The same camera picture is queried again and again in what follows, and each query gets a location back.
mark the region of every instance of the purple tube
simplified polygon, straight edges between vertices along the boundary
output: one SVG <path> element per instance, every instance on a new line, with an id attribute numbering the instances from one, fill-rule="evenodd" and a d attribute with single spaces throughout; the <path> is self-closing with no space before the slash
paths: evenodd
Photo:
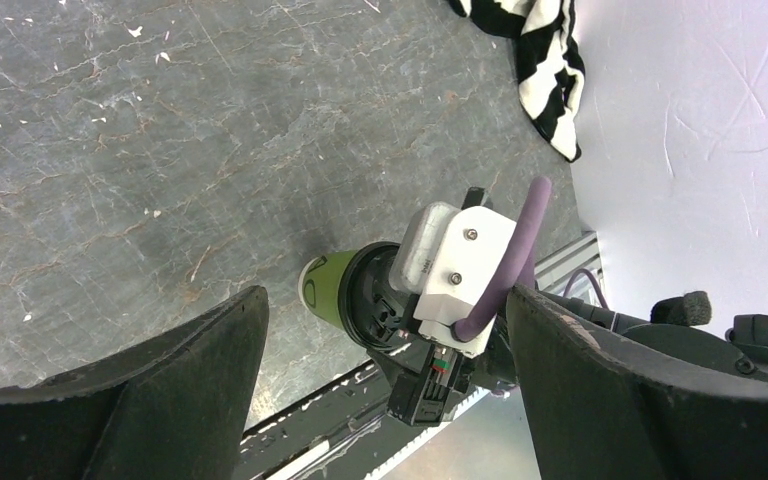
<path id="1" fill-rule="evenodd" d="M 552 182 L 548 178 L 538 176 L 532 180 L 511 240 L 508 242 L 508 248 L 505 249 L 493 278 L 490 279 L 490 283 L 487 284 L 487 288 L 469 315 L 453 325 L 452 335 L 458 341 L 469 342 L 487 328 L 521 275 L 525 275 L 525 281 L 528 282 L 529 274 L 523 271 L 523 267 L 528 262 L 528 257 L 532 255 L 534 241 L 543 222 L 543 214 L 546 213 L 551 193 Z M 531 282 L 526 285 L 533 287 L 534 267 L 531 267 L 530 276 Z"/>

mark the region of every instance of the striped cloth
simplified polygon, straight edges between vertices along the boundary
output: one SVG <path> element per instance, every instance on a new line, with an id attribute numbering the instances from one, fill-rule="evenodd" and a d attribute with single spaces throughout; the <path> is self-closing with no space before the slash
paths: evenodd
<path id="1" fill-rule="evenodd" d="M 567 161 L 577 160 L 581 148 L 573 118 L 584 87 L 584 62 L 572 38 L 573 0 L 448 1 L 485 33 L 514 40 L 520 103 L 540 135 Z"/>

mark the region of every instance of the green cylinder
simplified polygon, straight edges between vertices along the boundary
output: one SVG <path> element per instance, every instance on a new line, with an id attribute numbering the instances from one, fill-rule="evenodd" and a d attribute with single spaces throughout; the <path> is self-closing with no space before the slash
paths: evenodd
<path id="1" fill-rule="evenodd" d="M 317 317 L 345 330 L 340 316 L 340 283 L 357 250 L 314 258 L 299 276 L 299 297 Z"/>

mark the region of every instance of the marble floor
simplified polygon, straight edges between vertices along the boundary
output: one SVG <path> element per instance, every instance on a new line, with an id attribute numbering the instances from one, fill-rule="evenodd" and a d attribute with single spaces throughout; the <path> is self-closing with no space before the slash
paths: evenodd
<path id="1" fill-rule="evenodd" d="M 261 284 L 251 424 L 364 360 L 297 300 L 311 257 L 470 185 L 513 216 L 536 174 L 541 255 L 577 238 L 510 57 L 442 0 L 0 1 L 0 386 Z"/>

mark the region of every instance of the purple cable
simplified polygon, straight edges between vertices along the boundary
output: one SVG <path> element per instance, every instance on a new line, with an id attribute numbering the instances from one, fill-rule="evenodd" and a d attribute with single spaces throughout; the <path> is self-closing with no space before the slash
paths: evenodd
<path id="1" fill-rule="evenodd" d="M 531 251 L 537 238 L 537 231 L 540 230 L 540 224 L 543 222 L 543 214 L 546 213 L 551 193 L 552 182 L 548 178 L 539 176 L 531 182 L 528 196 L 519 213 L 511 240 L 508 242 L 508 248 L 505 249 L 493 278 L 490 279 L 490 283 L 487 284 L 487 288 L 469 315 L 453 325 L 452 334 L 457 340 L 469 342 L 487 328 L 521 275 L 525 276 L 527 286 L 534 286 L 534 267 L 531 268 L 530 273 L 524 271 L 523 267 L 528 263 L 528 257 L 532 256 Z"/>

